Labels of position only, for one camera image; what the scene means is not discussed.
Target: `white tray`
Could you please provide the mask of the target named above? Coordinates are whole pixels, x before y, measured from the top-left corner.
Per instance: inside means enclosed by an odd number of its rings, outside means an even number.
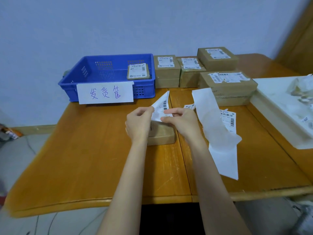
[[[273,94],[284,94],[288,86],[297,77],[259,78],[253,79],[258,88],[250,102],[267,118],[267,120],[297,149],[313,148],[313,130],[300,118],[288,114],[276,104]],[[297,98],[286,93],[291,101]]]

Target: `small cardboard box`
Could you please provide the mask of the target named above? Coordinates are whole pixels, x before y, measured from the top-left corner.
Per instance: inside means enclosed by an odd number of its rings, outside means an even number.
[[[212,92],[215,96],[218,106],[244,106],[250,102],[250,98],[253,93],[256,91],[258,84],[250,79],[249,81],[240,81],[240,82],[225,82],[215,83],[212,77],[209,75],[216,72],[203,72],[200,75],[199,85],[201,88],[212,89]],[[238,73],[238,71],[222,71],[218,72],[223,73]]]
[[[172,126],[166,123],[151,121],[148,135],[148,146],[175,143],[175,132]]]
[[[147,75],[146,76],[141,76],[141,77],[130,77],[129,76],[129,66],[127,67],[127,80],[133,81],[133,80],[142,80],[142,79],[150,79],[150,72],[149,72],[149,68],[148,65],[146,64],[146,70],[147,70]]]
[[[177,58],[179,65],[181,67],[180,78],[179,78],[179,87],[197,87],[199,82],[199,77],[201,72],[205,72],[205,67],[203,67],[202,63],[197,59],[201,69],[184,69],[184,65],[182,64],[182,58],[195,58],[195,56],[191,57],[181,57]]]
[[[173,60],[169,67],[159,65],[158,58],[172,57]],[[175,55],[155,55],[154,68],[156,73],[155,84],[156,88],[176,88],[179,87],[180,65]]]
[[[198,48],[197,57],[208,72],[236,70],[239,58],[225,47]]]

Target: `forearm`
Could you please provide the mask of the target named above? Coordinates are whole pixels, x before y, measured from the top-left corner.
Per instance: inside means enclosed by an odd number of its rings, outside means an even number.
[[[199,137],[189,144],[206,234],[250,234],[223,184],[204,139]]]
[[[139,234],[147,140],[134,141],[100,234]]]

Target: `person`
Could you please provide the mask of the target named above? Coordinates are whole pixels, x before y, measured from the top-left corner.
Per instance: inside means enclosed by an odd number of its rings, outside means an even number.
[[[139,107],[127,115],[126,132],[132,145],[97,235],[139,234],[145,157],[153,112],[152,106]],[[195,112],[173,108],[164,110],[164,113],[172,114],[173,117],[162,117],[161,121],[174,125],[191,149],[205,233],[250,234],[217,171]]]

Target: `white wall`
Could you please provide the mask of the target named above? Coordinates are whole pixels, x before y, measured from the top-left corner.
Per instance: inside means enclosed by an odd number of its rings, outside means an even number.
[[[196,55],[225,46],[274,58],[309,0],[0,0],[0,122],[56,124],[57,85],[85,55]]]

